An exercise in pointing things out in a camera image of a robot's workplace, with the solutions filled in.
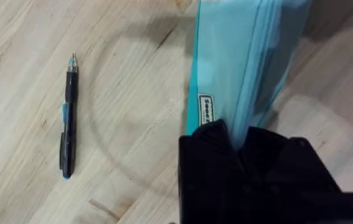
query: pen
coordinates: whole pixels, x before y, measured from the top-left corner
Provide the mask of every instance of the pen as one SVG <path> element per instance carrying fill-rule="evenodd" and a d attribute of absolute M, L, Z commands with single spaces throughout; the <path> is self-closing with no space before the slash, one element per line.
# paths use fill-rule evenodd
<path fill-rule="evenodd" d="M 73 53 L 67 67 L 65 104 L 62 105 L 65 129 L 60 138 L 59 168 L 65 179 L 70 178 L 75 168 L 77 94 L 78 65 L 76 54 Z"/>

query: white label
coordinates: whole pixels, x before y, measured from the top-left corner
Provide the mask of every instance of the white label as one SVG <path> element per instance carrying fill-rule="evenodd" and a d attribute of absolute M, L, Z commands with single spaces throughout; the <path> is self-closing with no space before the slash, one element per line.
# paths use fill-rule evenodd
<path fill-rule="evenodd" d="M 214 121 L 214 98 L 211 95 L 199 94 L 199 120 L 200 124 Z"/>

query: wooden table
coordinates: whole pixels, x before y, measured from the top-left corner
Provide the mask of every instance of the wooden table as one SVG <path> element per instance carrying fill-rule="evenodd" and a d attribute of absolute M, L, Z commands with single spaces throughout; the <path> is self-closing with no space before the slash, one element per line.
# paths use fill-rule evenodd
<path fill-rule="evenodd" d="M 0 223 L 179 222 L 196 1 L 0 0 Z M 78 153 L 58 168 L 68 59 Z M 319 0 L 269 127 L 353 190 L 353 1 Z"/>

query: blue plastic bag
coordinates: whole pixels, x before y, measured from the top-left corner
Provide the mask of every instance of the blue plastic bag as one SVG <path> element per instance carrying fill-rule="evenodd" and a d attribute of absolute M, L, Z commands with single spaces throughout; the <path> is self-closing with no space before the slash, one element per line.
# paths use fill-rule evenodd
<path fill-rule="evenodd" d="M 283 87 L 310 0 L 201 1 L 187 134 L 223 119 L 233 147 L 260 126 Z"/>

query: pen tip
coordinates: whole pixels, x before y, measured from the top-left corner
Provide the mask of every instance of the pen tip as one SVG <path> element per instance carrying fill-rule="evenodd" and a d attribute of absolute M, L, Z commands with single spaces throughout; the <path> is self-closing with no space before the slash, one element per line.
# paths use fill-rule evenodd
<path fill-rule="evenodd" d="M 69 65 L 70 66 L 77 66 L 77 57 L 76 53 L 72 53 L 70 60 L 69 60 Z"/>

